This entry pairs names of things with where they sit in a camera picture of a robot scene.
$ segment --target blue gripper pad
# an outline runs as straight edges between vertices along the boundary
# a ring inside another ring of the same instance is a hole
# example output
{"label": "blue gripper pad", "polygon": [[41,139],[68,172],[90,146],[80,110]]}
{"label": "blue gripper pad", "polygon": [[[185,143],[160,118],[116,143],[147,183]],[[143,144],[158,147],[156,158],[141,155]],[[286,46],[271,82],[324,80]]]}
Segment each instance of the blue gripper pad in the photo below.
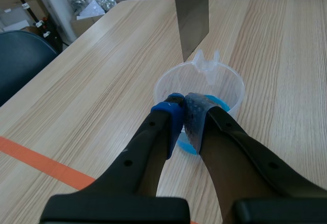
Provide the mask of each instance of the blue gripper pad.
{"label": "blue gripper pad", "polygon": [[212,98],[196,93],[189,93],[185,96],[185,99],[188,105],[184,122],[185,133],[190,144],[199,154],[206,113],[214,106],[222,106],[214,102]]}
{"label": "blue gripper pad", "polygon": [[[179,100],[182,99],[183,105],[179,105],[177,101],[173,101],[171,98],[178,98]],[[183,128],[185,113],[186,113],[186,101],[185,97],[179,93],[172,93],[168,96],[168,98],[164,102],[160,102],[159,104],[155,105],[151,108],[153,110],[163,110],[168,112],[171,115],[172,122],[171,122],[171,138],[168,148],[168,157],[169,159],[173,153],[174,147],[176,145],[176,141],[180,135],[180,132]]]}

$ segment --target cardboard box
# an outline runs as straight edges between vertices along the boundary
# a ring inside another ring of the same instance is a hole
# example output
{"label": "cardboard box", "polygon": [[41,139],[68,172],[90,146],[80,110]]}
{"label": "cardboard box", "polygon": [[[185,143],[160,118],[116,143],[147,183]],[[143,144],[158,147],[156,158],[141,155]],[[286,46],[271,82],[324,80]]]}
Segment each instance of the cardboard box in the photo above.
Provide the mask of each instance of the cardboard box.
{"label": "cardboard box", "polygon": [[27,26],[25,28],[22,28],[21,30],[22,31],[27,31],[27,32],[34,33],[34,34],[36,34],[36,35],[38,35],[38,36],[40,36],[40,37],[43,38],[42,33],[37,29],[36,26]]}
{"label": "cardboard box", "polygon": [[[49,13],[43,4],[42,0],[25,0],[29,5],[38,20],[42,20],[43,17],[48,17]],[[21,7],[20,0],[0,0],[1,11],[9,11],[15,8]]]}
{"label": "cardboard box", "polygon": [[73,31],[75,32],[77,37],[80,37],[88,28],[90,28],[95,22],[97,22],[103,15],[84,18],[84,19],[76,19],[76,16],[71,21],[71,25]]}
{"label": "cardboard box", "polygon": [[4,31],[18,31],[22,28],[28,27],[29,23],[27,20],[23,20],[21,22],[14,23],[12,25],[6,26],[3,28]]}

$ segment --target orange tape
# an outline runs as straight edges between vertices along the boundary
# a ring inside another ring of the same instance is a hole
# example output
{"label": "orange tape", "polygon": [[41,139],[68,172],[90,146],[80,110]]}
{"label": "orange tape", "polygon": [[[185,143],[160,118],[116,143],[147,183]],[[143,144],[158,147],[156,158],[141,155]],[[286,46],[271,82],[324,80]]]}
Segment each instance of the orange tape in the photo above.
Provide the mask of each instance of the orange tape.
{"label": "orange tape", "polygon": [[0,151],[71,187],[74,187],[77,190],[87,187],[95,180],[82,172],[72,169],[1,136]]}

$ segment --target blue liquid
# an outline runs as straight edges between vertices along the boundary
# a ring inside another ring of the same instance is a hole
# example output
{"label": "blue liquid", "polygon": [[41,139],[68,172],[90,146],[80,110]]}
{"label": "blue liquid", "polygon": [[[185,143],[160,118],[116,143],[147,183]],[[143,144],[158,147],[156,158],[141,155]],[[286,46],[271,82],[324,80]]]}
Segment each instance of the blue liquid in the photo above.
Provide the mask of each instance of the blue liquid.
{"label": "blue liquid", "polygon": [[[212,96],[212,95],[205,95],[207,98],[209,98],[210,100],[214,101],[215,103],[217,103],[218,105],[221,106],[222,109],[224,109],[225,111],[229,111],[230,108],[229,106],[223,102],[221,99]],[[178,139],[177,139],[177,145],[182,148],[184,151],[196,155],[196,150],[193,148],[193,146],[190,144],[188,137],[186,135],[185,132],[180,133]]]}

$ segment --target cup rim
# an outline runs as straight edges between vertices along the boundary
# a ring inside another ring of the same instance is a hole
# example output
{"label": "cup rim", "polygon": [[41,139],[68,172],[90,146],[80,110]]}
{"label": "cup rim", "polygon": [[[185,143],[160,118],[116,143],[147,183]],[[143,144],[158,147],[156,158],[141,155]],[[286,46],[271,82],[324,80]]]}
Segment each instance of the cup rim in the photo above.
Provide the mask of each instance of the cup rim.
{"label": "cup rim", "polygon": [[[157,81],[157,83],[155,84],[154,89],[153,89],[153,100],[154,100],[154,103],[155,103],[155,104],[157,104],[158,102],[160,102],[160,101],[158,101],[158,100],[156,99],[156,97],[157,97],[157,87],[158,87],[159,83],[162,81],[162,79],[164,78],[164,76],[167,75],[168,73],[174,71],[176,68],[179,68],[179,67],[181,67],[181,66],[183,66],[183,65],[187,65],[187,64],[192,64],[192,62],[191,62],[191,61],[188,61],[188,62],[186,62],[186,63],[178,64],[178,65],[176,65],[175,67],[173,67],[173,68],[171,68],[170,70],[168,70],[168,71],[166,71],[165,73],[163,73],[163,75],[159,78],[159,80]],[[239,73],[237,73],[237,71],[235,71],[235,70],[234,70],[233,68],[231,68],[230,66],[228,66],[228,65],[226,65],[226,64],[223,64],[223,63],[220,63],[220,62],[218,62],[217,65],[220,65],[220,66],[225,67],[225,68],[227,68],[228,70],[232,71],[232,72],[234,73],[234,75],[236,75],[236,76],[238,77],[238,79],[240,80],[240,82],[241,82],[241,93],[240,93],[240,96],[239,96],[239,98],[238,98],[236,104],[235,104],[235,105],[234,105],[234,106],[233,106],[233,107],[228,111],[228,113],[232,113],[233,111],[235,111],[236,109],[238,109],[238,108],[240,107],[241,102],[242,102],[243,99],[244,99],[245,85],[244,85],[244,82],[243,82],[243,78],[241,77],[241,75],[240,75]]]}

